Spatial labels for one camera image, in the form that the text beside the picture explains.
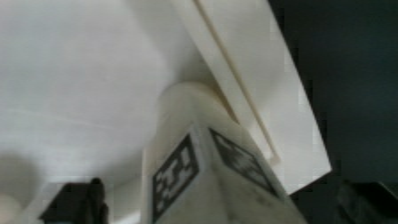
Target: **white surface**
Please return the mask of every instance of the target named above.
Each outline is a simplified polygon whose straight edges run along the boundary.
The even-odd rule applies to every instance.
[[[237,122],[291,193],[330,171],[330,163],[267,2],[172,2]]]
[[[0,31],[0,188],[24,206],[51,181],[140,175],[157,95],[212,80],[163,0],[3,0]]]
[[[13,217],[19,215],[21,205],[15,199],[0,194],[0,224],[6,224]]]

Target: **white ceiling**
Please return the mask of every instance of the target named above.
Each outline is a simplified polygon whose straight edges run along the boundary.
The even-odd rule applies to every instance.
[[[22,204],[54,179],[136,176],[180,80],[214,85],[168,1],[0,1],[0,189]]]

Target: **white pillar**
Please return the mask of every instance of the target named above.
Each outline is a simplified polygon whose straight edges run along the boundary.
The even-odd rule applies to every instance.
[[[177,84],[143,151],[141,224],[305,223],[216,95]]]

